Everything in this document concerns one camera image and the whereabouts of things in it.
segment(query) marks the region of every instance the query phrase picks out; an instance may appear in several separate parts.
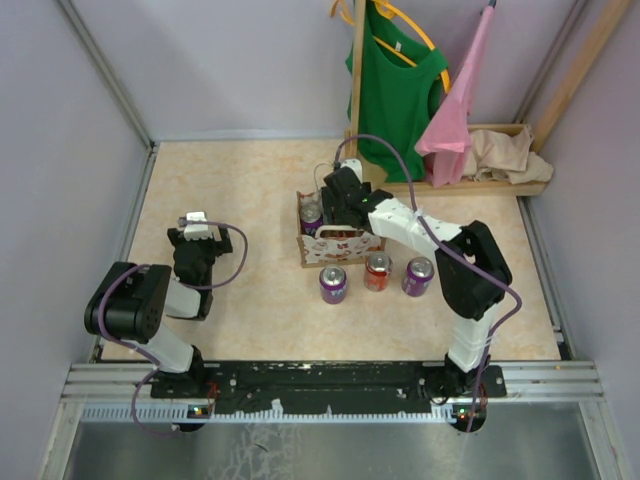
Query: wooden pole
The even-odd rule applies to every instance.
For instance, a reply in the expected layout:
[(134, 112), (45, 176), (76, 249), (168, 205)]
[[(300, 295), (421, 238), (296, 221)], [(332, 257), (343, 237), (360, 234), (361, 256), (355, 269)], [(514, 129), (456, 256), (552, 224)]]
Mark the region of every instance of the wooden pole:
[[(355, 27), (353, 37), (353, 65), (351, 67), (351, 130), (350, 135), (358, 133), (360, 122), (360, 85), (362, 83), (362, 50), (364, 44), (364, 21), (365, 7), (367, 0), (356, 0), (355, 6)], [(354, 140), (349, 143), (347, 150), (349, 157), (358, 154), (358, 142)]]
[(573, 95), (632, 2), (633, 0), (609, 0), (602, 9), (596, 24), (582, 44), (582, 48), (574, 58), (567, 74), (542, 114), (540, 121), (533, 129), (535, 139), (532, 149), (534, 152), (539, 152), (549, 135), (551, 135), (556, 123), (558, 123), (558, 120), (560, 120), (569, 106)]

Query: beige cloth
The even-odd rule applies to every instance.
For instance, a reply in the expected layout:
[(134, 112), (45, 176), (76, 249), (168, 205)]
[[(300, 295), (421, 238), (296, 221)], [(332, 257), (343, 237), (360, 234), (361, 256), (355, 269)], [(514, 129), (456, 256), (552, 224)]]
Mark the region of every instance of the beige cloth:
[(515, 137), (491, 130), (476, 130), (471, 133), (471, 152), (463, 175), (476, 181), (548, 182), (553, 175), (553, 167), (529, 151), (532, 142), (528, 126)]

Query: cable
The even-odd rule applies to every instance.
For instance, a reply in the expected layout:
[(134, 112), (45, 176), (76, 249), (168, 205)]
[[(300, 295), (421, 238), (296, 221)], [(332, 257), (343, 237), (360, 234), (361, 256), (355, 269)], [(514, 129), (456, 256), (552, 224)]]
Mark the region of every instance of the cable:
[(222, 223), (222, 222), (204, 222), (204, 221), (197, 221), (197, 220), (180, 219), (180, 221), (178, 221), (178, 224), (180, 226), (213, 225), (214, 227), (228, 228), (229, 230), (233, 230), (234, 232), (239, 233), (240, 236), (242, 237), (242, 240), (244, 240), (244, 251), (242, 252), (242, 260), (240, 260), (240, 265), (238, 265), (238, 269), (227, 280), (225, 280), (224, 282), (216, 283), (215, 285), (198, 286), (198, 285), (188, 285), (186, 283), (182, 283), (182, 285), (184, 285), (185, 287), (193, 288), (194, 290), (213, 290), (214, 288), (224, 287), (225, 285), (230, 284), (236, 279), (238, 275), (240, 275), (240, 272), (242, 271), (242, 267), (244, 267), (244, 262), (247, 260), (247, 254), (249, 253), (249, 239), (247, 238), (247, 235), (242, 230), (240, 230), (235, 225), (230, 225), (228, 223)]
[(151, 353), (147, 352), (143, 348), (140, 348), (140, 346), (138, 345), (135, 345), (129, 342), (123, 342), (122, 340), (115, 338), (107, 331), (107, 328), (104, 323), (104, 311), (106, 309), (107, 302), (111, 297), (111, 295), (113, 295), (113, 292), (115, 292), (116, 288), (118, 288), (120, 284), (124, 282), (127, 278), (129, 278), (131, 275), (147, 267), (149, 267), (149, 265), (143, 264), (143, 265), (136, 265), (135, 267), (130, 268), (129, 270), (124, 272), (122, 275), (120, 275), (116, 279), (116, 281), (111, 284), (109, 288), (107, 288), (107, 291), (104, 292), (104, 296), (102, 297), (102, 300), (100, 300), (100, 306), (98, 307), (98, 327), (100, 328), (100, 335), (102, 335), (105, 339), (109, 340), (110, 342), (116, 343), (118, 345), (122, 345), (123, 347), (135, 350), (136, 352), (140, 353), (143, 357), (145, 357), (147, 360), (149, 360), (151, 363), (153, 363), (154, 368), (149, 373), (147, 373), (142, 380), (140, 380), (140, 383), (138, 383), (135, 391), (133, 392), (133, 397), (131, 397), (131, 416), (133, 417), (133, 423), (135, 423), (141, 430), (144, 430), (145, 432), (147, 432), (150, 435), (153, 435), (154, 437), (168, 438), (168, 437), (175, 436), (179, 431), (173, 430), (170, 433), (165, 433), (165, 432), (159, 432), (157, 430), (147, 428), (140, 422), (140, 420), (138, 419), (138, 413), (136, 412), (136, 400), (140, 395), (140, 390), (142, 390), (143, 385), (147, 384), (147, 382), (149, 382), (149, 380), (151, 380), (151, 378), (153, 378), (153, 376), (156, 374), (156, 372), (158, 371), (158, 367), (160, 366), (160, 360), (158, 360), (155, 356), (153, 356)]
[(218, 384), (214, 382), (207, 382), (210, 386), (207, 393), (207, 405), (209, 407), (209, 415), (213, 412), (213, 405), (218, 400)]
[(484, 387), (484, 383), (480, 383), (480, 409), (482, 411), (486, 410), (488, 403), (487, 389)]
[[(349, 143), (350, 141), (355, 140), (355, 139), (359, 139), (359, 138), (367, 139), (367, 140), (373, 140), (373, 141), (376, 141), (378, 143), (381, 143), (382, 145), (387, 147), (389, 149), (389, 151), (396, 157), (396, 160), (398, 160), (398, 163), (400, 164), (400, 167), (402, 168), (402, 171), (404, 172), (404, 175), (407, 178), (407, 185), (409, 187), (409, 196), (411, 197), (411, 207), (413, 208), (414, 212), (417, 211), (418, 210), (418, 205), (416, 203), (416, 194), (415, 194), (415, 190), (413, 188), (413, 180), (411, 180), (411, 175), (409, 174), (409, 170), (407, 169), (407, 165), (405, 164), (404, 160), (402, 159), (402, 157), (400, 156), (398, 151), (393, 147), (393, 145), (391, 145), (386, 140), (384, 140), (384, 139), (382, 139), (380, 137), (377, 137), (375, 135), (370, 135), (368, 133), (359, 133), (357, 135), (353, 135), (353, 136), (351, 136), (349, 138), (346, 138), (345, 140), (342, 141), (342, 143), (340, 145), (338, 145), (338, 149), (336, 150), (336, 156), (335, 156), (335, 160), (334, 160), (334, 165), (340, 163), (340, 154), (342, 152), (342, 148), (347, 143)], [(442, 243), (440, 241), (440, 239), (438, 237), (436, 237), (435, 233), (433, 233), (431, 228), (429, 228), (429, 225), (427, 224), (426, 220), (422, 217), (422, 215), (418, 215), (418, 221), (420, 222), (422, 227), (427, 232), (427, 235), (429, 235), (429, 238), (431, 238), (431, 240), (436, 245), (438, 245), (438, 247), (440, 249), (442, 249), (443, 252), (445, 252), (447, 255), (449, 255), (451, 258), (453, 258), (458, 263), (460, 263), (460, 264), (464, 265), (465, 267), (467, 267), (473, 273), (475, 273), (477, 275), (480, 275), (482, 278), (484, 278), (488, 282), (491, 282), (496, 287), (500, 288), (501, 290), (504, 290), (506, 293), (511, 295), (513, 297), (513, 299), (515, 300), (515, 302), (516, 302), (515, 307), (513, 307), (506, 314), (504, 314), (502, 316), (502, 318), (500, 318), (500, 320), (498, 320), (489, 329), (489, 334), (487, 336), (487, 340), (489, 340), (494, 335), (496, 330), (498, 330), (498, 328), (500, 328), (500, 326), (504, 322), (506, 322), (509, 318), (511, 318), (513, 315), (515, 315), (522, 308), (522, 298), (520, 297), (520, 295), (518, 295), (518, 293), (515, 290), (513, 290), (511, 287), (509, 287), (509, 285), (505, 284), (504, 282), (501, 282), (500, 280), (498, 280), (497, 278), (493, 277), (492, 275), (489, 275), (487, 272), (485, 272), (484, 270), (476, 267), (474, 264), (469, 263), (463, 256), (458, 255), (456, 252), (454, 252), (449, 247), (447, 247), (444, 243)], [(487, 342), (487, 346), (485, 347), (484, 351), (482, 352), (482, 357), (480, 357), (480, 363), (478, 364), (478, 374), (476, 375), (476, 379), (475, 379), (474, 386), (473, 386), (473, 394), (472, 394), (472, 398), (471, 398), (471, 415), (469, 417), (470, 420), (469, 420), (469, 425), (467, 426), (467, 432), (471, 431), (471, 427), (473, 425), (473, 416), (474, 416), (475, 411), (476, 411), (476, 400), (478, 398), (478, 394), (479, 394), (479, 391), (480, 391), (480, 384), (482, 383), (481, 382), (482, 374), (484, 373), (484, 370), (486, 368), (487, 358), (489, 356), (489, 347), (490, 347), (490, 344), (489, 344), (489, 342)]]
[(321, 167), (322, 165), (326, 165), (329, 168), (333, 168), (333, 165), (331, 165), (328, 162), (321, 162), (315, 166), (315, 168), (313, 169), (313, 183), (316, 184), (316, 192), (320, 190), (320, 187), (318, 187), (318, 179), (316, 178), (316, 172), (318, 171), (318, 167)]

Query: soda can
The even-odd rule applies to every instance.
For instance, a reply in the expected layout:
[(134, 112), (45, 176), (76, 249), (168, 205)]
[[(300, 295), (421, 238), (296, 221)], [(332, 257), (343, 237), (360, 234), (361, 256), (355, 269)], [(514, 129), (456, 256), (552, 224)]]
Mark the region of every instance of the soda can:
[(324, 267), (320, 272), (322, 299), (335, 305), (347, 296), (347, 272), (336, 265)]
[(300, 223), (302, 231), (305, 235), (316, 234), (316, 231), (322, 226), (322, 211), (317, 203), (308, 203), (300, 207)]
[(364, 269), (364, 286), (372, 292), (380, 292), (387, 288), (393, 270), (391, 257), (384, 252), (369, 255)]
[(428, 258), (414, 258), (407, 264), (407, 270), (402, 279), (402, 290), (407, 295), (419, 297), (427, 291), (433, 274), (433, 263)]

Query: purple soda can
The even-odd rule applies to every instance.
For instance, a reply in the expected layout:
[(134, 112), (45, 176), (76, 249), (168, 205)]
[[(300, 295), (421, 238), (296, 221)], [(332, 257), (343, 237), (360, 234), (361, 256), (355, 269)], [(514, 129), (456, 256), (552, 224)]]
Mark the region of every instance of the purple soda can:
[(414, 258), (407, 264), (407, 271), (402, 280), (402, 290), (407, 295), (419, 297), (427, 291), (433, 279), (433, 264), (428, 258)]
[(322, 299), (335, 305), (347, 296), (347, 273), (336, 265), (324, 267), (320, 272)]
[(308, 203), (300, 207), (300, 223), (302, 231), (305, 235), (316, 234), (316, 231), (322, 226), (322, 212), (317, 203)]

